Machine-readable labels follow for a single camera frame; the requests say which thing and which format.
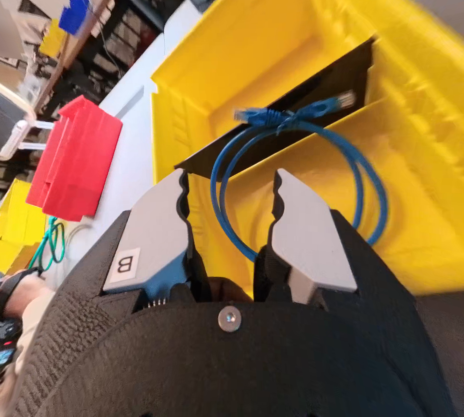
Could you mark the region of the red plastic bin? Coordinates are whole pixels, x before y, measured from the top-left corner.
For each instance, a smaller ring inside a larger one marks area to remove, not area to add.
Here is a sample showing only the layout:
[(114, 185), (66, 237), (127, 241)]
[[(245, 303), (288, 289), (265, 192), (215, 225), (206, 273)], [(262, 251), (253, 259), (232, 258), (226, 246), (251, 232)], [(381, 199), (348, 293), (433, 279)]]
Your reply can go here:
[(83, 95), (58, 113), (26, 203), (80, 222), (96, 215), (123, 124)]

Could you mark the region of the yellow plastic bin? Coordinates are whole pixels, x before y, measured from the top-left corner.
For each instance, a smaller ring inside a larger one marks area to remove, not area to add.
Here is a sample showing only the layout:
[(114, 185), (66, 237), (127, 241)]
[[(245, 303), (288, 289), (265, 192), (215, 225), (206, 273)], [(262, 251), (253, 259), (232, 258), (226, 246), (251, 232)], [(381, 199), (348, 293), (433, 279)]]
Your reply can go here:
[(26, 203), (30, 187), (30, 183), (16, 178), (1, 201), (0, 271), (3, 275), (13, 275), (28, 267), (45, 232), (45, 214)]
[(463, 40), (412, 0), (216, 0), (153, 73), (154, 183), (355, 49), (366, 93), (328, 128), (355, 145), (388, 197), (374, 245), (413, 294), (463, 291)]

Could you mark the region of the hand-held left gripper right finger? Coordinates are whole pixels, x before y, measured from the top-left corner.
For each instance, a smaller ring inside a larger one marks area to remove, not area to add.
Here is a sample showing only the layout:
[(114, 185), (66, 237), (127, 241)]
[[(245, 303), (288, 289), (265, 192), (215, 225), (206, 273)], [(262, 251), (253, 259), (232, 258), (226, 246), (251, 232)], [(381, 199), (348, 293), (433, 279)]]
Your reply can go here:
[(290, 266), (292, 301), (309, 304), (316, 289), (354, 293), (358, 286), (328, 204), (285, 169), (274, 178), (271, 250)]

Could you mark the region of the small blue bin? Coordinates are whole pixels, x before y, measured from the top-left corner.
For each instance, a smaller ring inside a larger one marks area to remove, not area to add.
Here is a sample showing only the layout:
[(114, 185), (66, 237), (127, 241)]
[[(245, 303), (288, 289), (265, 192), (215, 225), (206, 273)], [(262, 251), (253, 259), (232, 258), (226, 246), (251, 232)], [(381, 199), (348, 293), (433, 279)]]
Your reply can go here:
[(69, 5), (62, 10), (58, 23), (59, 28), (72, 36), (76, 36), (89, 11), (89, 0), (69, 0)]

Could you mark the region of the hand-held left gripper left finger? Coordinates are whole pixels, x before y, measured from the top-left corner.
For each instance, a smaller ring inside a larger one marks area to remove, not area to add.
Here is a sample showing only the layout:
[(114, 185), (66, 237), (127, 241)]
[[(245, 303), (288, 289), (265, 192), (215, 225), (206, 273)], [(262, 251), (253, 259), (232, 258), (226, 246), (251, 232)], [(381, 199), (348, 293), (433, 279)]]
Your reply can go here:
[(142, 289), (149, 301), (164, 300), (192, 274), (193, 234), (189, 179), (177, 169), (132, 207), (102, 287), (105, 294)]

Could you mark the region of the black bin divider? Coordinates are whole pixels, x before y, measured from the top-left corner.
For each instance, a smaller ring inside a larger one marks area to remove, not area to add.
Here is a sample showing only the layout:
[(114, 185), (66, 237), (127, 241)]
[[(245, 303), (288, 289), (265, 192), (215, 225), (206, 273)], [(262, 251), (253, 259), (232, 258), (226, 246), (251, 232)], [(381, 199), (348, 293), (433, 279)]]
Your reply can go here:
[[(352, 107), (317, 118), (316, 125), (326, 127), (346, 117), (348, 114), (359, 110), (365, 105), (368, 70), (373, 64), (374, 42), (375, 37), (369, 38), (355, 49), (349, 51), (338, 60), (288, 91), (285, 95), (265, 105), (265, 107), (280, 112), (296, 112), (299, 108), (311, 102), (352, 91), (355, 94), (355, 103)], [(212, 167), (219, 153), (236, 135), (249, 129), (246, 126), (234, 127), (175, 165), (174, 168), (184, 169), (189, 174), (210, 178)], [(309, 135), (309, 133), (304, 133), (303, 131), (292, 130), (260, 140), (239, 159), (232, 171), (232, 176), (258, 164), (260, 161), (282, 151)]]

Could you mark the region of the wooden work table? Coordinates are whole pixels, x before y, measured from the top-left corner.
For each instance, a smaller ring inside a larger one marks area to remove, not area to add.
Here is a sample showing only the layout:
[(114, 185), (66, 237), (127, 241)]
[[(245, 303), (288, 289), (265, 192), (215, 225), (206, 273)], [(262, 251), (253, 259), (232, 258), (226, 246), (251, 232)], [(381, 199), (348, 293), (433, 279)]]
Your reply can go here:
[(96, 25), (100, 24), (101, 14), (107, 8), (111, 0), (90, 0), (90, 11), (87, 12), (86, 17), (79, 28), (77, 36), (67, 35), (61, 45), (60, 54), (57, 66), (54, 68), (50, 79), (41, 89), (38, 99), (33, 107), (37, 113), (45, 105), (55, 84), (62, 76), (65, 69), (68, 69), (73, 61), (76, 59), (79, 52), (84, 47), (91, 35), (91, 31)]

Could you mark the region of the small yellow bin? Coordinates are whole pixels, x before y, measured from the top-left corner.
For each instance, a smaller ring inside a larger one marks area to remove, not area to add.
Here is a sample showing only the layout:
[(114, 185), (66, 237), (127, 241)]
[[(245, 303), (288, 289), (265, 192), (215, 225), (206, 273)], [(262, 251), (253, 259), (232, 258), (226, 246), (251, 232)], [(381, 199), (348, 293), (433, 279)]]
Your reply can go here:
[(52, 19), (38, 51), (45, 56), (57, 59), (67, 38), (68, 33), (59, 26), (59, 19)]

